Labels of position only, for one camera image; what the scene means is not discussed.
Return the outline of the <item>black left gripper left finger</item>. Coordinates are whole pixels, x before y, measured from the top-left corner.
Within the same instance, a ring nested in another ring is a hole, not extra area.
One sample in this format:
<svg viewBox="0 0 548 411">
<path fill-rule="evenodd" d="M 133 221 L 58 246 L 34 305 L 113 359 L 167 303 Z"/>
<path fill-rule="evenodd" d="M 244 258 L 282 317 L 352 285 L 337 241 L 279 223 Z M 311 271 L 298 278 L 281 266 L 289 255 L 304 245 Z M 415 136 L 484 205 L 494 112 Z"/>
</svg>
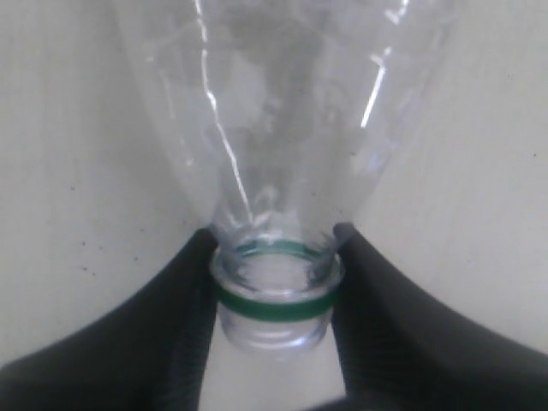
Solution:
<svg viewBox="0 0 548 411">
<path fill-rule="evenodd" d="M 197 230 L 142 289 L 61 341 L 1 368 L 3 410 L 197 410 L 217 314 Z"/>
</svg>

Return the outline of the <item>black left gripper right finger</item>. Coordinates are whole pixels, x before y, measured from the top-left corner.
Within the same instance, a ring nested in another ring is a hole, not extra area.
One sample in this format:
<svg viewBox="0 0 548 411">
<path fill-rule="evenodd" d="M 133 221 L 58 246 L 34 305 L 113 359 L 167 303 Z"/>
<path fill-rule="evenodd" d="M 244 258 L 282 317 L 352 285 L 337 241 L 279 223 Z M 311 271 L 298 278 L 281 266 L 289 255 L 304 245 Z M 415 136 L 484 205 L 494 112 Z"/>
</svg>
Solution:
<svg viewBox="0 0 548 411">
<path fill-rule="evenodd" d="M 405 277 L 353 225 L 333 332 L 341 410 L 544 410 L 547 356 L 459 314 Z"/>
</svg>

